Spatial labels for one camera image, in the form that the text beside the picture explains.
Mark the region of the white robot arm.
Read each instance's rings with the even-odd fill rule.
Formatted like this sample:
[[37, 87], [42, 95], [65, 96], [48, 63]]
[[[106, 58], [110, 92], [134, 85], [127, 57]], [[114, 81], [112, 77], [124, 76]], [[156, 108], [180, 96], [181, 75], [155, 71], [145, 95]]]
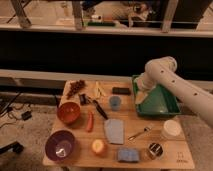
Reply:
[[181, 78], [176, 70], [177, 61], [171, 56], [152, 59], [134, 82], [141, 91], [161, 84], [213, 128], [213, 94]]

